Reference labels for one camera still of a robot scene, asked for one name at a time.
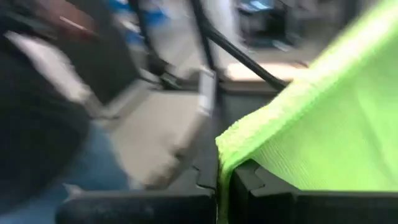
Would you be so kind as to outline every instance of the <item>blue jeans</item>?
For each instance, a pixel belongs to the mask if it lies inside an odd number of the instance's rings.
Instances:
[[[54,224],[56,209],[68,198],[71,189],[72,192],[76,189],[130,189],[129,177],[120,167],[108,136],[94,124],[90,127],[84,150],[67,171],[38,198],[0,216],[0,224]]]

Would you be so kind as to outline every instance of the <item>floor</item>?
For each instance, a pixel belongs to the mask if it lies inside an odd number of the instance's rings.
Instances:
[[[202,67],[201,52],[198,49],[195,30],[192,26],[189,7],[183,0],[167,0],[166,11],[170,20],[152,31],[161,56],[174,67],[174,73],[184,77],[192,69]],[[280,50],[253,50],[239,43],[235,32],[231,0],[204,0],[206,13],[215,27],[227,38],[265,67],[274,62],[301,60],[310,62],[326,46],[328,31],[314,32],[314,38],[303,43],[297,50],[286,53]],[[142,49],[133,46],[134,57],[140,58]],[[240,65],[226,52],[217,47],[219,64],[227,69],[228,75],[237,79],[256,78],[252,72]],[[280,72],[281,78],[291,79],[305,75],[291,69]],[[190,133],[200,122],[198,120],[198,96],[192,93],[175,94],[148,90],[147,83],[135,84],[113,108],[124,105],[122,118],[108,123],[111,137],[121,155],[123,166],[139,182],[151,184],[169,175],[169,170],[178,164],[175,151],[190,139]]]

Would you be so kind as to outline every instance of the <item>dark jacket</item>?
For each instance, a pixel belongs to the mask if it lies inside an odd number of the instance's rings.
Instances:
[[[12,23],[1,15],[0,27],[1,32],[13,30]],[[66,171],[88,134],[89,117],[3,35],[0,67],[2,214],[38,196]]]

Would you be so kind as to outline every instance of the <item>person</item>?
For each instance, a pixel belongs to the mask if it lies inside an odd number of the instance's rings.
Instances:
[[[65,0],[0,0],[20,4],[56,34],[91,37],[93,21]],[[105,131],[82,105],[61,94],[13,41],[20,31],[0,10],[0,224],[54,224],[70,194],[129,190]]]

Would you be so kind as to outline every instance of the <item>green microfiber cloth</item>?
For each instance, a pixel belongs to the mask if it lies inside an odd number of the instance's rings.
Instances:
[[[351,26],[274,101],[216,139],[220,221],[248,159],[302,190],[398,190],[398,1]]]

